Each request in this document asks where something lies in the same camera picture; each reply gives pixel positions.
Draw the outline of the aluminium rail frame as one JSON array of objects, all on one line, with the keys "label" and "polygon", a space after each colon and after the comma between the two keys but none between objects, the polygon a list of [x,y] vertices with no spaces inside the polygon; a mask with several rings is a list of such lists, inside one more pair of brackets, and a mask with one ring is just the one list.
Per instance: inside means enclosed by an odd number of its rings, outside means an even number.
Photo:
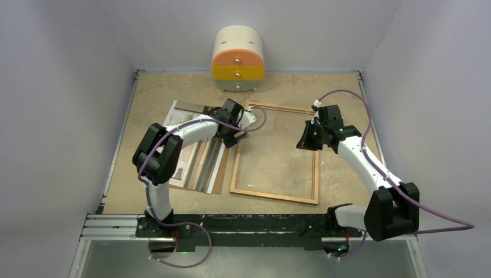
[{"label": "aluminium rail frame", "polygon": [[380,161],[360,78],[137,79],[82,277],[416,277],[419,189]]}]

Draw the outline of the plant photo print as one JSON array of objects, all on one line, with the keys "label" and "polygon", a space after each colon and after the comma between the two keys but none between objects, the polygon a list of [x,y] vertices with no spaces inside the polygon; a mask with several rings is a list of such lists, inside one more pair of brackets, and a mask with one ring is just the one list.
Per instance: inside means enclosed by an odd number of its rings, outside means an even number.
[{"label": "plant photo print", "polygon": [[[180,125],[209,111],[211,107],[175,100],[164,120],[165,126]],[[185,147],[178,158],[170,187],[207,194],[220,194],[228,150],[219,138],[205,138]]]}]

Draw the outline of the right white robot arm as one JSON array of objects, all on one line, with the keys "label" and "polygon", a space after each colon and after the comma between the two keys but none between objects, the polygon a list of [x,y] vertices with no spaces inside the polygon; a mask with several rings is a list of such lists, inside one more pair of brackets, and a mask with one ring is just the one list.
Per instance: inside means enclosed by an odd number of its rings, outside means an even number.
[{"label": "right white robot arm", "polygon": [[377,159],[353,125],[346,126],[337,105],[312,106],[313,119],[306,121],[298,149],[320,151],[331,148],[358,175],[371,194],[366,207],[342,204],[328,208],[325,228],[338,236],[347,228],[366,231],[379,242],[415,233],[419,229],[420,192],[412,183],[404,183]]}]

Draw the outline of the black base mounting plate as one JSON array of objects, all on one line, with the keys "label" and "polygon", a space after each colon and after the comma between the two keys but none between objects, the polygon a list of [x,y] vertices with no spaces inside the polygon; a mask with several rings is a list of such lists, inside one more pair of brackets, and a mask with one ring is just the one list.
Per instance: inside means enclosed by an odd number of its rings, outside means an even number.
[{"label": "black base mounting plate", "polygon": [[348,236],[361,236],[354,228],[335,226],[324,214],[171,214],[157,222],[149,213],[138,217],[135,235],[151,241],[177,241],[178,252],[196,247],[302,247],[307,251],[336,250],[324,244],[333,238],[340,246]]}]

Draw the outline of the brown backing board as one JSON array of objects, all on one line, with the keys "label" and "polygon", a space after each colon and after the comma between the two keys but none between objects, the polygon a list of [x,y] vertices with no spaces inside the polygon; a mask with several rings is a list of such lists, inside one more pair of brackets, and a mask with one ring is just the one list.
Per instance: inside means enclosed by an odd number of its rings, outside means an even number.
[{"label": "brown backing board", "polygon": [[198,142],[184,148],[170,187],[207,194],[221,194],[228,149],[217,141]]}]

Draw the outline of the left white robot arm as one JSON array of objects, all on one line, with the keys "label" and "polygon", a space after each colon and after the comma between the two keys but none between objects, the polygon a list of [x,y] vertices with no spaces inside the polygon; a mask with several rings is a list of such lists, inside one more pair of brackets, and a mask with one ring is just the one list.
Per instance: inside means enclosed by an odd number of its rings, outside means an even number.
[{"label": "left white robot arm", "polygon": [[159,237],[169,235],[173,222],[169,182],[178,168],[181,151],[201,140],[219,138],[227,148],[248,136],[246,129],[257,121],[249,108],[227,99],[220,107],[170,126],[150,125],[135,151],[132,163],[143,182],[150,229]]}]

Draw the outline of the round drawer cabinet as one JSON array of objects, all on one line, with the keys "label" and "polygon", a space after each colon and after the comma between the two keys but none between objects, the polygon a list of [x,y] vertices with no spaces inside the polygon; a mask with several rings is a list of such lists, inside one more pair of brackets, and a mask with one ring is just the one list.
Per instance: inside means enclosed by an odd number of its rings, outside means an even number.
[{"label": "round drawer cabinet", "polygon": [[262,38],[246,25],[230,25],[215,36],[211,75],[222,91],[256,91],[265,77]]}]

